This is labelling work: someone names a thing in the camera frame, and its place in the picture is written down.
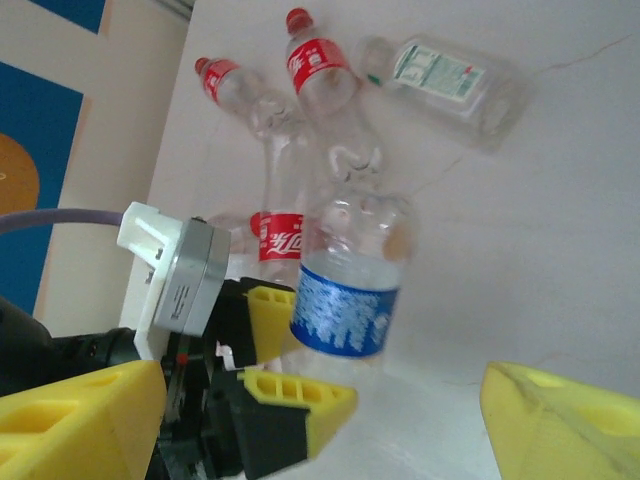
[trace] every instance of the white table surface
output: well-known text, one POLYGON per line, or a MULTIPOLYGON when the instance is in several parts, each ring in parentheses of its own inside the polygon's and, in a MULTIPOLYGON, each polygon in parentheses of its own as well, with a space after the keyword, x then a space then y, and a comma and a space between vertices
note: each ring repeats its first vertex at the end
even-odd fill
MULTIPOLYGON (((261 146, 205 97, 193 64, 227 56, 292 94, 284 17, 294 6, 196 4, 150 204, 205 218, 259 206, 261 146)), ((637 0, 303 6, 345 51, 365 34, 429 32, 519 62, 536 93, 489 156, 433 133, 374 87, 363 92, 393 183, 414 192, 422 222, 388 346, 386 369, 398 380, 359 413, 377 427, 354 423, 320 459, 282 478, 498 479, 478 407, 490 360, 640 396, 637 0)), ((145 278, 136 263, 125 323, 145 278)))

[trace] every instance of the yellow plastic block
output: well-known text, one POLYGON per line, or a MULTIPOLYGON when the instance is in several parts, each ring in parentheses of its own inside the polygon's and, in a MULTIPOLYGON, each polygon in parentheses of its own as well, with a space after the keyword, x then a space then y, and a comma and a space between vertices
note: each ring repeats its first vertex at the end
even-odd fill
POLYGON ((358 392, 353 388, 260 370, 246 370, 240 375, 245 388, 258 402, 310 410, 307 417, 310 459, 322 451, 358 406, 358 392))
POLYGON ((482 416, 503 480, 640 479, 640 400, 490 363, 482 416))
POLYGON ((165 401, 150 361, 0 398, 0 479, 142 480, 165 401))
POLYGON ((280 356, 296 295, 276 288, 256 287, 249 290, 247 298, 257 362, 265 363, 280 356))

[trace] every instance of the bottle label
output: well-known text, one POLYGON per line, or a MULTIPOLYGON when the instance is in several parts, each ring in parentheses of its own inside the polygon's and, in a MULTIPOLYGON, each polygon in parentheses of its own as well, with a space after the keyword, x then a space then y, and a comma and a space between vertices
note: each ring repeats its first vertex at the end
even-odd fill
POLYGON ((412 45, 400 56, 393 71, 396 82, 464 102, 485 71, 422 45, 412 45))
POLYGON ((260 261, 299 259, 302 215, 274 213, 260 219, 260 261))
POLYGON ((207 67, 204 73, 204 90, 209 94, 214 102, 218 103, 218 85, 220 80, 231 70, 235 70, 240 66, 231 60, 217 60, 207 67))
POLYGON ((397 288, 348 287, 301 265, 291 332, 320 352, 343 357, 375 355, 384 348, 397 296, 397 288))
POLYGON ((296 93, 299 93, 304 82, 314 73, 325 68, 348 69, 349 64, 340 47, 334 42, 326 38, 314 38, 291 53, 287 68, 296 93))

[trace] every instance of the white wall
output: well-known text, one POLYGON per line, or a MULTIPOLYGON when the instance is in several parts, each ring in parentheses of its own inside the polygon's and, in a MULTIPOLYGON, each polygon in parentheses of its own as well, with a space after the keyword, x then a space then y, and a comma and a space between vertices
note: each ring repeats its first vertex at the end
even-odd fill
MULTIPOLYGON (((26 0, 0 2, 0 61, 85 95, 61 207, 146 200, 186 30, 143 0, 108 0, 99 35, 26 0)), ((54 228, 36 305, 53 334, 117 325, 132 258, 116 234, 54 228)))

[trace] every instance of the blue label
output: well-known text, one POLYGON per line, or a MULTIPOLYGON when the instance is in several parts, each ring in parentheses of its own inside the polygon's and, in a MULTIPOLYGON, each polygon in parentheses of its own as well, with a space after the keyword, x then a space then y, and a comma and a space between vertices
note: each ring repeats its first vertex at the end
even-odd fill
POLYGON ((361 290, 300 267, 291 332, 324 353, 367 357, 384 348, 398 289, 361 290))

